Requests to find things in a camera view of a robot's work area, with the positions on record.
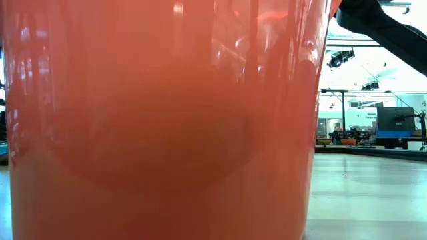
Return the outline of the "orange plastic basket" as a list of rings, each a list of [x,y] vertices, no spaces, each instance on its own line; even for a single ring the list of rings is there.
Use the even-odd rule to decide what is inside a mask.
[[[302,240],[341,0],[0,0],[13,240]]]

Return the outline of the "black pole stand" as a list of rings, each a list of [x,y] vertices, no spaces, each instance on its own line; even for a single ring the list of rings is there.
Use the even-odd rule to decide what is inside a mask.
[[[344,89],[321,89],[320,90],[321,93],[340,93],[341,97],[339,97],[339,99],[342,102],[342,123],[343,123],[343,127],[342,127],[342,132],[343,132],[343,137],[346,138],[347,137],[347,131],[346,131],[346,110],[345,110],[345,93],[348,92],[348,90],[344,90]]]

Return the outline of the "black monitor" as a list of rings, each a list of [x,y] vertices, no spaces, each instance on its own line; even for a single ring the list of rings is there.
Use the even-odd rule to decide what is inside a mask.
[[[415,130],[411,107],[377,107],[377,138],[408,138]]]

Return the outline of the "white sign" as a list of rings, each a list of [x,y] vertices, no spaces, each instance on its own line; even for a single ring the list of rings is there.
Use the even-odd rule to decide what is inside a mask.
[[[371,127],[377,120],[377,109],[347,109],[346,110],[346,127]]]

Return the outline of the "ceiling light fixture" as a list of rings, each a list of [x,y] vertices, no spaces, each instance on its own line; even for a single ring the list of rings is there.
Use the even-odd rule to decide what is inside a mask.
[[[406,15],[410,12],[412,2],[411,0],[378,0],[386,12],[401,13]]]

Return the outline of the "cluttered robot workstation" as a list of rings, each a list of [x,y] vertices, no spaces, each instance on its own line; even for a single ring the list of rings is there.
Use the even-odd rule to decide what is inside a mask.
[[[373,134],[370,131],[362,131],[361,129],[351,128],[347,131],[346,139],[356,139],[356,145],[347,145],[347,146],[372,146],[376,144],[376,140],[373,137]],[[340,140],[344,139],[342,130],[335,130],[329,134],[329,137],[332,140],[334,145],[342,145]]]

